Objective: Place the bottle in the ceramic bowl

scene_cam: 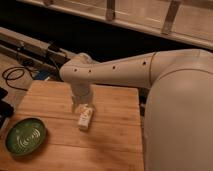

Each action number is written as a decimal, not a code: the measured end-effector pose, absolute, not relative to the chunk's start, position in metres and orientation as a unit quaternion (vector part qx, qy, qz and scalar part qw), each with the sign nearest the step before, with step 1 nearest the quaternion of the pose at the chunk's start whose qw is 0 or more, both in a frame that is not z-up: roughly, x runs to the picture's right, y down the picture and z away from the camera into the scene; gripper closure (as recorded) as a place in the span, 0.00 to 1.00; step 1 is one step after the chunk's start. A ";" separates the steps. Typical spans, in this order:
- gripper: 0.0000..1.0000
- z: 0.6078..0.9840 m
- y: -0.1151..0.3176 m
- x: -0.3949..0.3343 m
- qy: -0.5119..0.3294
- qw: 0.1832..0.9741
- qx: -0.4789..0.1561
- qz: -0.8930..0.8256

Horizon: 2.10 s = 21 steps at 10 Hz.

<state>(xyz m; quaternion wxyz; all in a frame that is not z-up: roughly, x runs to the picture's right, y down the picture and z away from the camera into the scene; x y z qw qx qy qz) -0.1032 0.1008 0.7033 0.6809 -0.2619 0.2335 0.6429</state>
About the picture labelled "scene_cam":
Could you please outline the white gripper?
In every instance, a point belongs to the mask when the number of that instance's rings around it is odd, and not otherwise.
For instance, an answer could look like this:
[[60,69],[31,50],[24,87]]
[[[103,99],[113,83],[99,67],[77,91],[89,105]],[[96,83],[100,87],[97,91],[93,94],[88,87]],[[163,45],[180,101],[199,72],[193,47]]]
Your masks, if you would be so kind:
[[75,112],[80,104],[89,104],[92,100],[92,91],[89,84],[70,85],[72,91],[72,112]]

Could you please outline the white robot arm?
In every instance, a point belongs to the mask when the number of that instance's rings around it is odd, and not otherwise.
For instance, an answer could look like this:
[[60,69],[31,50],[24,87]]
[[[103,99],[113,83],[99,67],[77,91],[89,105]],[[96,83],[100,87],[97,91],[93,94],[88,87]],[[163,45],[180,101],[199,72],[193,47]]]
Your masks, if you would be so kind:
[[146,88],[146,171],[213,171],[213,52],[158,51],[97,62],[80,53],[60,68],[77,101],[92,84]]

